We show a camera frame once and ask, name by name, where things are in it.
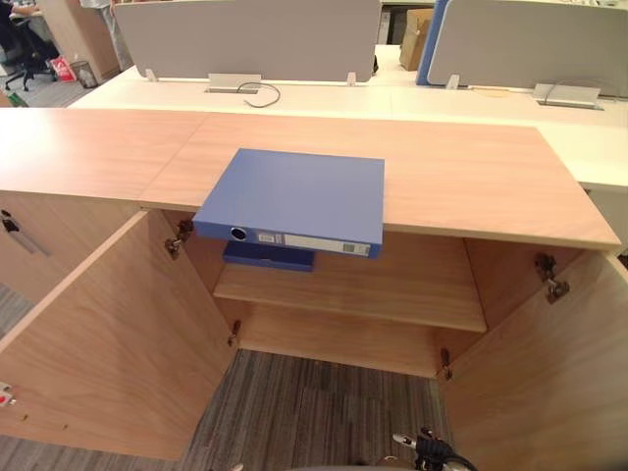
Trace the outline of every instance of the blue file folder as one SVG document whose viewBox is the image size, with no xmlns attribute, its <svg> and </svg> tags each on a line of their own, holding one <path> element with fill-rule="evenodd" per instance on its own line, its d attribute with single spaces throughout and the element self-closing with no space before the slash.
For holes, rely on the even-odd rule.
<svg viewBox="0 0 628 471">
<path fill-rule="evenodd" d="M 384 160 L 240 149 L 193 221 L 200 236 L 374 258 L 383 211 Z"/>
</svg>

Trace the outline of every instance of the gray desk partition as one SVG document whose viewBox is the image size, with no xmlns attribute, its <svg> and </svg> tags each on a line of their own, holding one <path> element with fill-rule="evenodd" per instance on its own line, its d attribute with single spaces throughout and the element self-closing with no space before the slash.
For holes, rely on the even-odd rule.
<svg viewBox="0 0 628 471">
<path fill-rule="evenodd" d="M 159 78 L 261 74 L 339 80 L 373 72 L 380 0 L 197 0 L 121 4 L 139 72 Z"/>
<path fill-rule="evenodd" d="M 600 87 L 628 96 L 628 11 L 507 1 L 450 0 L 428 73 L 432 84 Z"/>
</svg>

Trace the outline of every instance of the wooden cabinet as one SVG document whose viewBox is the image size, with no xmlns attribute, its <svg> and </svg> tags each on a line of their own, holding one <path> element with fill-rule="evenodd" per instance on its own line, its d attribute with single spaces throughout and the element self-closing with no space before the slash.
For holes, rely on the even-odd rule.
<svg viewBox="0 0 628 471">
<path fill-rule="evenodd" d="M 3 434 L 177 458 L 239 346 L 438 378 L 484 471 L 625 468 L 628 277 L 536 131 L 65 111 L 12 113 L 42 138 L 0 159 L 3 190 L 103 198 L 0 194 L 51 254 L 0 234 L 0 282 L 36 302 L 0 340 Z M 193 235 L 172 260 L 190 214 L 162 210 L 197 208 L 240 146 L 386 158 L 381 256 L 303 274 L 225 265 Z M 553 303 L 539 253 L 570 285 Z"/>
<path fill-rule="evenodd" d="M 236 345 L 161 212 L 139 212 L 0 340 L 3 434 L 178 458 Z"/>
<path fill-rule="evenodd" d="M 439 378 L 459 451 L 480 469 L 628 458 L 628 275 L 615 259 L 387 232 L 380 258 L 319 254 L 311 274 L 225 265 L 224 242 L 195 235 L 173 261 L 164 241 L 189 216 L 134 214 L 0 340 L 18 399 L 3 433 L 177 458 L 239 320 L 242 348 Z M 571 286 L 555 303 L 541 252 Z"/>
</svg>

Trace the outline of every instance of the person's leg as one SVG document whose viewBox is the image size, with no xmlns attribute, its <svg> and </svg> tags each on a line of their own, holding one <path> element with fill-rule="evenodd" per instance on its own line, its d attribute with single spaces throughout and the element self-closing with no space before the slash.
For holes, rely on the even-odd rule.
<svg viewBox="0 0 628 471">
<path fill-rule="evenodd" d="M 133 65 L 133 60 L 131 58 L 131 54 L 129 54 L 129 49 L 127 49 L 125 40 L 122 38 L 118 22 L 116 22 L 116 19 L 111 15 L 109 7 L 99 8 L 98 13 L 109 29 L 111 42 L 114 45 L 114 50 L 116 51 L 116 56 L 118 57 L 118 64 L 120 64 L 120 70 L 125 71 Z"/>
</svg>

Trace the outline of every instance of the door handle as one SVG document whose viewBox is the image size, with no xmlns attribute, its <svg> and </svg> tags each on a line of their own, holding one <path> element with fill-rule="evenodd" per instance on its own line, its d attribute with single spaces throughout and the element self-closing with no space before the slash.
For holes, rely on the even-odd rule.
<svg viewBox="0 0 628 471">
<path fill-rule="evenodd" d="M 50 256 L 50 251 L 41 243 L 37 242 L 30 235 L 25 233 L 18 221 L 12 216 L 12 214 L 6 209 L 0 210 L 2 215 L 2 226 L 7 234 L 19 245 L 21 245 L 28 253 L 34 254 L 37 251 L 41 252 L 46 257 Z"/>
</svg>

